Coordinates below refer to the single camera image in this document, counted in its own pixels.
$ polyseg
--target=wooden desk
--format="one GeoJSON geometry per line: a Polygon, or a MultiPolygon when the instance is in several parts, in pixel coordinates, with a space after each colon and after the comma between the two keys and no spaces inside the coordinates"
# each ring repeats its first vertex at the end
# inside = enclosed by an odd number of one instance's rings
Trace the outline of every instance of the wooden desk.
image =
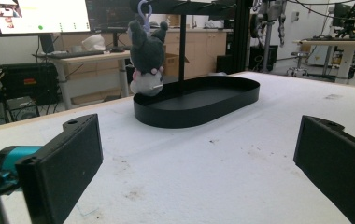
{"type": "Polygon", "coordinates": [[[55,64],[55,67],[58,71],[58,79],[59,85],[61,87],[62,97],[64,98],[64,108],[71,109],[72,103],[71,98],[76,96],[71,93],[71,88],[69,85],[78,84],[77,81],[71,82],[66,79],[66,73],[64,71],[64,67],[66,65],[72,64],[85,64],[85,63],[100,63],[100,62],[111,62],[118,61],[119,63],[119,72],[118,76],[114,76],[110,82],[105,83],[96,77],[89,77],[79,81],[79,85],[81,85],[81,94],[88,94],[94,91],[102,91],[105,89],[113,88],[113,87],[121,87],[122,89],[122,97],[127,97],[129,95],[129,87],[127,81],[127,73],[125,70],[125,59],[130,58],[130,51],[126,50],[123,53],[109,53],[103,55],[94,55],[94,56],[86,56],[86,57],[78,57],[78,58],[70,58],[70,59],[52,59],[51,61],[55,64]],[[96,89],[90,90],[90,86],[95,86],[96,89]]]}
{"type": "Polygon", "coordinates": [[[355,40],[297,40],[295,43],[303,45],[324,45],[324,46],[338,46],[343,50],[343,57],[341,59],[340,68],[335,79],[336,83],[348,84],[348,73],[355,52],[355,40]]]}
{"type": "MultiPolygon", "coordinates": [[[[239,76],[261,83],[259,101],[201,126],[150,127],[128,97],[0,126],[0,150],[42,146],[64,122],[99,115],[104,161],[65,223],[349,223],[293,155],[303,115],[355,136],[355,87],[239,76]]],[[[10,223],[30,223],[21,192],[3,203],[10,223]]]]}

